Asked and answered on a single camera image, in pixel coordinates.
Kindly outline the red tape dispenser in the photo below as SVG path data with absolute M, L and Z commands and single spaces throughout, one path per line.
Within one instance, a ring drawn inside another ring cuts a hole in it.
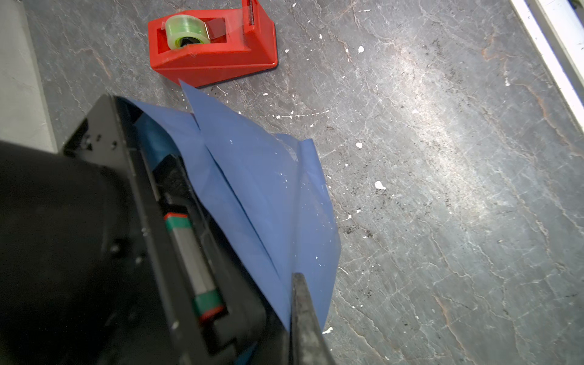
M 242 1 L 238 9 L 191 10 L 203 20 L 210 44 L 171 50 L 164 24 L 168 15 L 148 23 L 150 63 L 170 81 L 195 88 L 225 82 L 278 66 L 275 23 L 258 1 Z

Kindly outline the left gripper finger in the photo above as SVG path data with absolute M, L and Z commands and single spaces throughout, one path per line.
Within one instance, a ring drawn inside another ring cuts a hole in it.
M 322 329 L 319 327 L 319 321 L 304 275 L 294 273 L 292 283 L 290 364 L 334 365 L 335 361 L 322 336 Z

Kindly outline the light blue wrapping paper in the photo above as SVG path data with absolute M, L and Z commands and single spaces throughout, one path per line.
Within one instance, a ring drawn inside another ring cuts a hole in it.
M 341 243 L 313 141 L 272 135 L 192 86 L 182 91 L 190 112 L 137 107 L 175 144 L 202 205 L 284 325 L 296 273 L 324 324 Z

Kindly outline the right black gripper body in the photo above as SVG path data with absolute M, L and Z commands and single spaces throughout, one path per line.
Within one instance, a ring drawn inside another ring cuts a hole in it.
M 180 156 L 101 96 L 58 153 L 1 144 L 3 364 L 233 364 L 269 310 Z

